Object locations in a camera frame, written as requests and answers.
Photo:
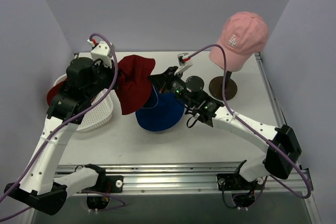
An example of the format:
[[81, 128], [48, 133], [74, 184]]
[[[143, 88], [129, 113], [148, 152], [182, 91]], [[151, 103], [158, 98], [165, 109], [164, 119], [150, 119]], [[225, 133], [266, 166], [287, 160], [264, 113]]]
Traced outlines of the dark red knit hat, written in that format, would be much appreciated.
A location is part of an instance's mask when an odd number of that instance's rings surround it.
[[123, 57], [118, 62], [118, 81], [116, 95], [121, 105], [122, 115], [138, 111], [146, 104], [152, 92], [148, 80], [155, 67], [153, 58], [139, 55]]

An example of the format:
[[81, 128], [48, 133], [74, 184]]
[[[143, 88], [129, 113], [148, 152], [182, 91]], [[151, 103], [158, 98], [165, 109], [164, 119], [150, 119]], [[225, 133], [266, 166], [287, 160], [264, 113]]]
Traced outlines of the pink baseball cap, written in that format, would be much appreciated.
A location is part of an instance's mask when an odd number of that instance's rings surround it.
[[256, 13], [238, 12], [224, 24], [217, 41], [226, 56], [218, 47], [212, 48], [209, 59], [230, 72], [240, 71], [252, 54], [263, 51], [269, 37], [265, 20]]

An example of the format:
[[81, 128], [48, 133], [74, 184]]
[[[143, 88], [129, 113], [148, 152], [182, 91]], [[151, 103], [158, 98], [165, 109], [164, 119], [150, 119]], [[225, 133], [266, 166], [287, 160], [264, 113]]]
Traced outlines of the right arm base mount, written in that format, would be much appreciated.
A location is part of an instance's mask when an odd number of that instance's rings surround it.
[[[222, 193], [222, 201], [224, 205], [229, 209], [245, 210], [247, 211], [257, 199], [261, 196], [261, 193], [265, 189], [266, 178], [257, 178], [252, 182], [248, 182], [240, 174], [242, 166], [247, 161], [242, 161], [235, 171], [231, 174], [217, 174], [217, 186], [218, 190]], [[232, 203], [229, 204], [225, 199], [226, 191], [245, 191], [245, 193], [235, 193], [231, 196]]]

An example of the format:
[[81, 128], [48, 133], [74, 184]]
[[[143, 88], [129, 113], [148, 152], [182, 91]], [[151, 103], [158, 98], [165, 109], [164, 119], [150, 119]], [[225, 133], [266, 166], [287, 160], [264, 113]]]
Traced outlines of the blue bucket hat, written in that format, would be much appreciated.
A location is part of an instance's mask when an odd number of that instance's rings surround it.
[[184, 103], [172, 93], [159, 93], [152, 87], [146, 104], [135, 112], [137, 123], [150, 132], [160, 132], [176, 125], [184, 114]]

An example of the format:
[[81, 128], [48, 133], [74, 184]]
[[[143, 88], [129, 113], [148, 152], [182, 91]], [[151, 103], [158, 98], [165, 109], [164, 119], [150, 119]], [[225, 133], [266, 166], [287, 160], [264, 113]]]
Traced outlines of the red cap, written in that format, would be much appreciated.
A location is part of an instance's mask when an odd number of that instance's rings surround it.
[[58, 84], [56, 84], [55, 86], [53, 86], [47, 93], [47, 104], [48, 106], [51, 105], [51, 102], [53, 100], [53, 98], [59, 93], [60, 88], [62, 87], [63, 83], [65, 81], [61, 81]]

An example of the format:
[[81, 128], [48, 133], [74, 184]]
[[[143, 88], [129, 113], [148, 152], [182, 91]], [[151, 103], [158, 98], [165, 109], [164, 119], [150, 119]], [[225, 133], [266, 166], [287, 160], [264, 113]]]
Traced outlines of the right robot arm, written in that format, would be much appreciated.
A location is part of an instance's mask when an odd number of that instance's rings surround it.
[[263, 156], [244, 161], [233, 175], [236, 187], [244, 189], [259, 177], [272, 175], [287, 179], [301, 155], [301, 147], [293, 129], [287, 125], [276, 127], [231, 111], [224, 103], [213, 99], [204, 90], [204, 81], [198, 76], [182, 80], [177, 67], [169, 67], [148, 80], [160, 93], [172, 93], [185, 103], [197, 121], [210, 127], [229, 131], [263, 151]]

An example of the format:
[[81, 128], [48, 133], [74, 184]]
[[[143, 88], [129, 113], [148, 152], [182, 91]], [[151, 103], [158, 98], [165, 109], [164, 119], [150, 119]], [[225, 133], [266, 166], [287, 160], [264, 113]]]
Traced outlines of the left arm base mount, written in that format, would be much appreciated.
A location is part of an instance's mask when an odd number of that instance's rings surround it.
[[109, 211], [125, 206], [124, 200], [111, 196], [111, 193], [121, 193], [123, 191], [123, 176], [107, 176], [104, 168], [87, 164], [84, 168], [97, 174], [92, 186], [82, 190], [86, 194], [97, 194], [98, 196], [88, 196], [86, 205], [90, 211], [95, 213]]

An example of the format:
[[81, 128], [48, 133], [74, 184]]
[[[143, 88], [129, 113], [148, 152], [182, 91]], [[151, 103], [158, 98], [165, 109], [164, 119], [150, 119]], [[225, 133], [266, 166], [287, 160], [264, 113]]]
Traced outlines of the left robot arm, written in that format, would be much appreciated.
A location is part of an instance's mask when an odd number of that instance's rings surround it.
[[88, 164], [77, 172], [54, 178], [60, 158], [86, 113], [98, 106], [93, 99], [110, 92], [118, 76], [116, 58], [76, 58], [66, 70], [67, 80], [52, 99], [38, 145], [21, 176], [4, 189], [10, 197], [48, 215], [55, 215], [67, 198], [84, 191], [105, 193], [106, 171]]

